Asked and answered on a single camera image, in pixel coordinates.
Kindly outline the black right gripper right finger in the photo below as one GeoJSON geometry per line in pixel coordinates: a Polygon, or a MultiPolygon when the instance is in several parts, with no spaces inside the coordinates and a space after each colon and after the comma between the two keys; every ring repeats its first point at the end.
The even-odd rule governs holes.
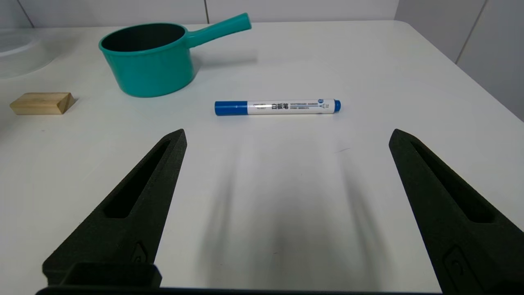
{"type": "Polygon", "coordinates": [[[415,136],[389,149],[442,292],[522,295],[523,231],[415,136]]]}

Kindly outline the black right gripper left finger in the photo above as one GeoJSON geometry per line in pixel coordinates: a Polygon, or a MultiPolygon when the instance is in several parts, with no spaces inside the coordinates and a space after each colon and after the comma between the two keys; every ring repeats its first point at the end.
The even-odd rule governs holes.
{"type": "Polygon", "coordinates": [[[186,148],[183,129],[157,142],[43,262],[49,286],[77,263],[155,261],[186,148]]]}

